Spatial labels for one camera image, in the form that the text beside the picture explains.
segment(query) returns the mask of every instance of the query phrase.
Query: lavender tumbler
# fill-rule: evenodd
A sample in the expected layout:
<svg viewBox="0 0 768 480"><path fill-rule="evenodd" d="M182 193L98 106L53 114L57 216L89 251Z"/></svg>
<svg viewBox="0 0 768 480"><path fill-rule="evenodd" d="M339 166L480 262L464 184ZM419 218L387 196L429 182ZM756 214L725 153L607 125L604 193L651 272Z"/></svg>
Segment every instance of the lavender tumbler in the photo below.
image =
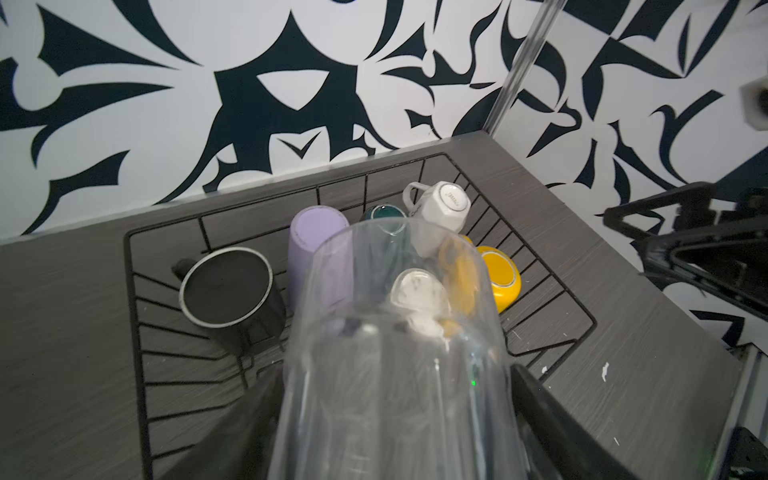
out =
<svg viewBox="0 0 768 480"><path fill-rule="evenodd" d="M312 266L317 247L349 226L344 214L332 207L317 205L301 210L290 223L288 243L288 303L296 312L301 289Z"/></svg>

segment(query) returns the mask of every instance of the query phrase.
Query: dish rack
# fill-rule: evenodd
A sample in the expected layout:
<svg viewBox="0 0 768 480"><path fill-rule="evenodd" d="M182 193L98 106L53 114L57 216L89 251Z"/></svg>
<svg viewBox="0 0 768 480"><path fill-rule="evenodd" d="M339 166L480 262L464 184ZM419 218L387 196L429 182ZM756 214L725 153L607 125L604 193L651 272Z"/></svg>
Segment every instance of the dish rack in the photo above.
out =
<svg viewBox="0 0 768 480"><path fill-rule="evenodd" d="M235 358L184 318L180 282L170 267L224 247L250 247L270 261L287 304L288 233L293 216L311 205L341 210L350 223L366 208L395 204L412 181L447 180L472 200L464 230L475 245L507 253L521 273L517 300L499 315L507 352L544 382L597 323L531 245L453 160L437 154L223 207L126 234L128 302L134 338L138 420L144 477L159 477L195 446L271 365L283 361L289 313L279 338L255 356Z"/></svg>

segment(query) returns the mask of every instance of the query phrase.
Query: black mug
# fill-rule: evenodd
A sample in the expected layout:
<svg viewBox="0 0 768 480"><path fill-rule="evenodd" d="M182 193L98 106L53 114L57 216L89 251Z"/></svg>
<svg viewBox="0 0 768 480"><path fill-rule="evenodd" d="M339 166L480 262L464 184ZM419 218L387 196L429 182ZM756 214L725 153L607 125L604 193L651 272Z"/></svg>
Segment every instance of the black mug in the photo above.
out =
<svg viewBox="0 0 768 480"><path fill-rule="evenodd" d="M172 270L181 280L181 311L226 351L256 355L280 344L286 308L264 255L228 247Z"/></svg>

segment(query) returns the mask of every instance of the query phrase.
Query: wall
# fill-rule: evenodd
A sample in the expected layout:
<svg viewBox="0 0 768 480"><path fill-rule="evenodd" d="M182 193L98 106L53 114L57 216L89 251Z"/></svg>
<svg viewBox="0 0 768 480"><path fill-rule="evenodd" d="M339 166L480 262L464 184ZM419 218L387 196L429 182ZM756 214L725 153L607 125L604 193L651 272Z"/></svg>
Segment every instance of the wall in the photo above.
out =
<svg viewBox="0 0 768 480"><path fill-rule="evenodd" d="M512 4L2 0L0 238L478 130Z"/></svg>
<svg viewBox="0 0 768 480"><path fill-rule="evenodd" d="M606 208L704 180L727 210L768 186L768 131L745 123L740 96L768 73L767 3L570 0L496 141L642 270ZM628 220L667 233L675 208ZM716 336L768 351L765 322L685 283L664 292Z"/></svg>

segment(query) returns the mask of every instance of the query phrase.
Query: transparent glass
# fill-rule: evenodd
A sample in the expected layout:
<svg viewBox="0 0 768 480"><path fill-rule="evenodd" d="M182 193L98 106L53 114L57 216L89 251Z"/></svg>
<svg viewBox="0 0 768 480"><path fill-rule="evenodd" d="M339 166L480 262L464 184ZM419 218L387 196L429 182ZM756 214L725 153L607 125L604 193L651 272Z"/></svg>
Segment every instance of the transparent glass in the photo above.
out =
<svg viewBox="0 0 768 480"><path fill-rule="evenodd" d="M316 251L270 480L525 478L504 336L475 248L367 220Z"/></svg>

